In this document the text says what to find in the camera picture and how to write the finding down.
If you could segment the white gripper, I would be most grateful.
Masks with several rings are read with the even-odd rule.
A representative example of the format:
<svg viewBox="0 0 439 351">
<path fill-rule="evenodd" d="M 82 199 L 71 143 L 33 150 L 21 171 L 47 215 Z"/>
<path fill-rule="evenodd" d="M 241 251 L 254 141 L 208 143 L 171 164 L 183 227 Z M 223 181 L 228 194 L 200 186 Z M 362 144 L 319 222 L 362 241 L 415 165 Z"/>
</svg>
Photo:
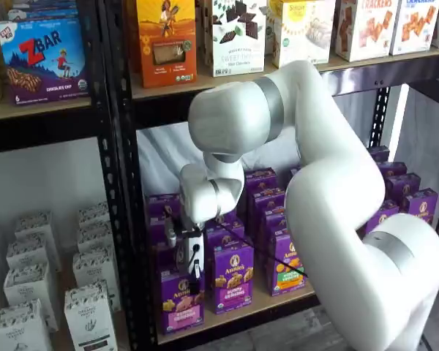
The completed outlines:
<svg viewBox="0 0 439 351">
<path fill-rule="evenodd" d="M 203 231 L 183 231 L 176 250 L 176 266 L 190 275 L 190 293 L 200 292 L 201 274 L 204 272 L 205 249 Z"/>
</svg>

